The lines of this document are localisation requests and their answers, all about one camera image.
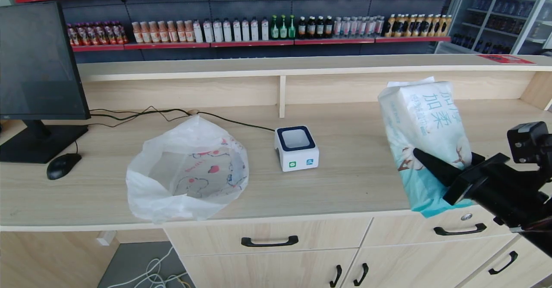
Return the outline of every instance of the white plastic bag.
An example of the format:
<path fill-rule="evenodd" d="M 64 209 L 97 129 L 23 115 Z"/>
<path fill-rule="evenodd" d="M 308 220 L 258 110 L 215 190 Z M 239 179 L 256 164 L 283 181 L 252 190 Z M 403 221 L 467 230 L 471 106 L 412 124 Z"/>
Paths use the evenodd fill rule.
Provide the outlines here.
<path fill-rule="evenodd" d="M 194 116 L 154 139 L 126 171 L 132 213 L 154 223 L 204 220 L 247 186 L 247 152 L 227 131 Z"/>

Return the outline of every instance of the tissue package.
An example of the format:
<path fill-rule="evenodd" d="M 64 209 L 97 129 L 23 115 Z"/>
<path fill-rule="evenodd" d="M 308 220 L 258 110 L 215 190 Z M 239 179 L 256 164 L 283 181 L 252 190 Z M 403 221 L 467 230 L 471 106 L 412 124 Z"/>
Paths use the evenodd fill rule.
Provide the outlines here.
<path fill-rule="evenodd" d="M 447 188 L 412 153 L 418 148 L 453 166 L 471 164 L 471 149 L 454 105 L 449 82 L 427 78 L 418 82 L 390 82 L 378 96 L 391 152 L 412 211 L 431 217 L 452 206 L 443 200 Z"/>

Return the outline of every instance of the floor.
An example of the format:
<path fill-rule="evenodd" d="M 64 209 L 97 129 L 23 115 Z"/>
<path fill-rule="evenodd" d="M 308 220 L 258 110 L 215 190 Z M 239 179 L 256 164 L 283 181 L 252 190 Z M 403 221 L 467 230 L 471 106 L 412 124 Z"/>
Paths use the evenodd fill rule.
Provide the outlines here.
<path fill-rule="evenodd" d="M 128 282 L 146 272 L 147 264 L 153 258 L 163 258 L 171 249 L 170 241 L 158 241 L 154 243 L 134 243 L 134 244 L 120 244 L 117 249 L 111 263 L 105 271 L 102 280 L 98 285 L 98 288 L 107 288 L 111 285 L 120 284 L 122 282 Z M 171 254 L 163 260 L 161 263 L 161 270 L 159 272 L 163 279 L 166 279 L 172 274 L 181 274 L 185 272 L 184 266 L 178 259 L 178 255 L 174 250 Z M 135 280 L 126 285 L 117 286 L 117 288 L 134 288 L 134 286 L 140 282 L 145 276 Z M 195 288 L 191 282 L 189 276 L 185 275 L 181 277 L 181 280 L 191 285 L 191 288 Z M 136 288 L 149 288 L 151 282 L 145 280 Z M 167 288 L 182 288 L 182 284 L 177 280 L 168 282 Z"/>

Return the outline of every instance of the wooden panel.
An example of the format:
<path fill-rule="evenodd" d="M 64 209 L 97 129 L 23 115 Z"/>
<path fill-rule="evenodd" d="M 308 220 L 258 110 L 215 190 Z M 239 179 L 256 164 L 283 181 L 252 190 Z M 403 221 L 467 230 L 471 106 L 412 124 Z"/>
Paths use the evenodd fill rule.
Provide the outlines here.
<path fill-rule="evenodd" d="M 169 239 L 179 247 L 180 255 L 252 253 L 359 247 L 370 223 L 369 217 L 249 225 L 203 225 L 165 228 Z M 256 244 L 285 243 L 291 235 L 298 243 L 282 247 L 246 247 L 242 237 Z"/>
<path fill-rule="evenodd" d="M 181 257 L 198 288 L 327 288 L 357 249 Z"/>
<path fill-rule="evenodd" d="M 117 231 L 119 243 L 147 243 L 150 241 L 169 241 L 163 229 L 122 230 Z"/>
<path fill-rule="evenodd" d="M 288 76 L 286 103 L 378 101 L 389 81 L 418 81 L 435 76 L 453 83 L 454 99 L 518 99 L 534 72 L 397 72 Z"/>
<path fill-rule="evenodd" d="M 276 105 L 279 77 L 83 82 L 90 109 L 143 110 Z"/>
<path fill-rule="evenodd" d="M 552 105 L 552 72 L 536 72 L 521 99 L 541 110 Z"/>
<path fill-rule="evenodd" d="M 455 287 L 513 237 L 363 248 L 342 288 L 352 288 L 353 280 L 361 278 L 363 263 L 367 263 L 369 271 L 362 288 Z"/>
<path fill-rule="evenodd" d="M 2 288 L 96 288 L 119 243 L 98 232 L 2 232 Z"/>
<path fill-rule="evenodd" d="M 461 220 L 470 213 L 471 219 Z M 457 241 L 459 239 L 485 237 L 491 235 L 508 235 L 505 225 L 497 225 L 493 215 L 480 206 L 449 210 L 440 215 L 424 218 L 420 213 L 408 216 L 375 217 L 363 242 L 363 247 L 375 245 L 395 245 L 427 243 L 430 241 Z M 475 230 L 475 224 L 483 223 L 487 228 L 481 233 L 467 235 L 437 235 L 434 227 L 442 227 L 448 232 Z"/>
<path fill-rule="evenodd" d="M 517 238 L 517 241 L 483 264 L 475 272 L 475 276 L 470 277 L 457 288 L 530 287 L 550 275 L 552 259 L 525 238 L 520 235 Z M 495 275 L 489 274 L 490 269 L 500 270 L 511 261 L 509 255 L 511 251 L 516 251 L 517 259 L 502 272 Z"/>

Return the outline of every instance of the black drawer handle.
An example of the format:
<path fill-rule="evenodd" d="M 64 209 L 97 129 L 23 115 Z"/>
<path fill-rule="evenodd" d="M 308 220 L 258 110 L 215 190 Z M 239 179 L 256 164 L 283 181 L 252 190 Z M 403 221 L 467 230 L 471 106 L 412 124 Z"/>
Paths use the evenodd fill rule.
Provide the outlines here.
<path fill-rule="evenodd" d="M 502 272 L 505 268 L 509 267 L 510 264 L 514 263 L 514 261 L 516 261 L 516 259 L 517 259 L 517 253 L 516 253 L 516 251 L 512 251 L 510 253 L 510 262 L 508 262 L 508 264 L 506 264 L 502 269 L 499 269 L 498 271 L 495 271 L 495 269 L 490 269 L 489 274 L 496 275 L 496 274 Z"/>
<path fill-rule="evenodd" d="M 333 281 L 333 282 L 332 282 L 332 281 L 329 281 L 329 286 L 330 286 L 330 288 L 335 288 L 335 286 L 337 285 L 337 281 L 338 281 L 339 278 L 341 277 L 341 271 L 342 271 L 341 265 L 338 264 L 338 265 L 336 266 L 336 269 L 337 269 L 336 280 Z"/>
<path fill-rule="evenodd" d="M 242 237 L 242 245 L 245 247 L 277 247 L 277 246 L 291 246 L 299 242 L 299 237 L 297 235 L 292 235 L 288 237 L 288 241 L 280 244 L 254 244 L 251 242 L 251 237 Z"/>
<path fill-rule="evenodd" d="M 434 227 L 433 230 L 437 235 L 443 235 L 443 236 L 450 236 L 450 235 L 464 235 L 464 234 L 473 234 L 473 233 L 481 233 L 487 229 L 487 226 L 483 223 L 477 223 L 475 225 L 476 229 L 472 231 L 463 231 L 463 232 L 447 232 L 442 227 Z"/>
<path fill-rule="evenodd" d="M 366 263 L 362 264 L 362 269 L 363 269 L 363 272 L 362 272 L 361 280 L 359 280 L 359 281 L 353 280 L 353 284 L 354 284 L 355 287 L 360 286 L 362 284 L 362 281 L 366 277 L 366 274 L 368 274 L 368 265 Z"/>

